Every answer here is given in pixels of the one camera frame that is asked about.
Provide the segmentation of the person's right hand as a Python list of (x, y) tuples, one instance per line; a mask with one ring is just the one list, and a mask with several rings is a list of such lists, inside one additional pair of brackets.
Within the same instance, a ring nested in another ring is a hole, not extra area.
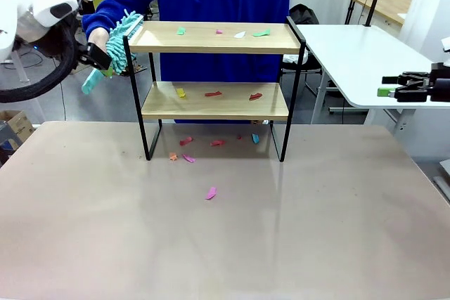
[(97, 27), (96, 29), (92, 30), (92, 32), (88, 37), (89, 43), (95, 44), (105, 53), (107, 52), (106, 44), (108, 40), (109, 40), (109, 32), (102, 27)]

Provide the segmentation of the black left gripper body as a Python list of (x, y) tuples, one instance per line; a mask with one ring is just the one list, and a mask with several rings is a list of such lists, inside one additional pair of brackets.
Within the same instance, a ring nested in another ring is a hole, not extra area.
[(79, 26), (77, 16), (69, 15), (54, 25), (34, 45), (48, 58), (78, 57), (84, 52), (84, 45), (75, 38)]

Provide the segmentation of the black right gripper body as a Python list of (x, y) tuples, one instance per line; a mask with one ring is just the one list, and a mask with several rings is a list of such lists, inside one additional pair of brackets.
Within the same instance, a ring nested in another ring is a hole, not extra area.
[(433, 63), (429, 76), (427, 90), (433, 102), (449, 102), (449, 66), (444, 63)]

